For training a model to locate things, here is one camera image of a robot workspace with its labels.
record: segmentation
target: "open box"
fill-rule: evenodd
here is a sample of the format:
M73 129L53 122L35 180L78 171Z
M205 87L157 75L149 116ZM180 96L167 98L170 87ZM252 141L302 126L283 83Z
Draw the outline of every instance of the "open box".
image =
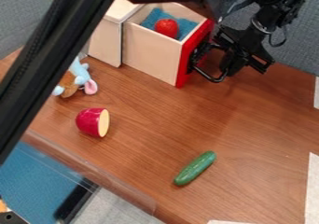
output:
M147 29L140 24L158 7L176 18L198 25L181 41ZM148 4L124 22L123 62L176 87L186 82L190 54L214 28L212 21L177 3Z

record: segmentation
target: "blue cloth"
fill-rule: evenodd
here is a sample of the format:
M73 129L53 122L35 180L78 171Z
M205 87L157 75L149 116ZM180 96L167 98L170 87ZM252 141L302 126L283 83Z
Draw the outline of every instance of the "blue cloth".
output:
M0 167L0 194L10 209L30 223L53 224L54 212L80 179L64 165L18 143Z
M155 30L155 23L160 19L174 19L179 27L179 32L177 35L177 40L182 41L197 25L195 21L190 21L187 19L177 19L176 17L164 12L160 8L154 8L147 18L141 23L141 26L148 28L150 30Z

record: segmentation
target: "cucumber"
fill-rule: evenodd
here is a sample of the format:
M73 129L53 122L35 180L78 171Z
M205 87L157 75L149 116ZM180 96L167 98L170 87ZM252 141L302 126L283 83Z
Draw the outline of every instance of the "cucumber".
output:
M173 180L175 185L183 186L190 183L198 177L206 168L213 164L216 154L213 151L207 151L186 166L179 175Z

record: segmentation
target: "red apple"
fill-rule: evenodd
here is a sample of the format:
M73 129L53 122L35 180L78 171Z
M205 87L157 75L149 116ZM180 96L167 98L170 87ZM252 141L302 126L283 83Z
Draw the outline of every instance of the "red apple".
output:
M104 137L110 123L110 116L104 108L88 108L76 116L77 128L87 134Z
M178 24L173 19L161 19L156 22L155 31L171 38L176 38L178 34Z

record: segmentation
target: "white box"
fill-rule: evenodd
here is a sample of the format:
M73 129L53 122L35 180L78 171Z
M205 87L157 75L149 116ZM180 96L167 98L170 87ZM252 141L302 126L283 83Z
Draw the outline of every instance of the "white box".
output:
M198 25L182 41L141 26L142 21L155 7L176 18L195 21ZM125 21L123 62L171 85L181 87L185 82L184 76L187 75L185 69L190 53L202 42L203 35L209 34L212 29L211 21L180 4L145 5Z
M122 24L142 6L128 0L115 0L92 34L88 54L119 67L122 63Z

